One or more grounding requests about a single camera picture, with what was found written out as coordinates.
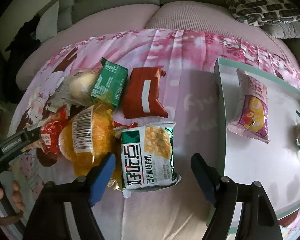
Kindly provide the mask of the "left hand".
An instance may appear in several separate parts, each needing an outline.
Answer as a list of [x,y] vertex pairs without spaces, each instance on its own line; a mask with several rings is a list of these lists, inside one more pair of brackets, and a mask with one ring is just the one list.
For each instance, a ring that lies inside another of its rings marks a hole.
[[12,203],[10,200],[14,202],[14,206],[19,210],[18,212],[15,211],[15,215],[10,215],[6,217],[0,216],[0,226],[1,227],[7,227],[9,225],[15,224],[16,222],[19,222],[24,217],[24,211],[25,211],[25,204],[23,202],[23,196],[20,192],[21,186],[17,181],[12,182],[12,195],[10,198],[6,196],[6,193],[2,188],[0,188],[0,201],[3,201],[4,207],[12,207]]

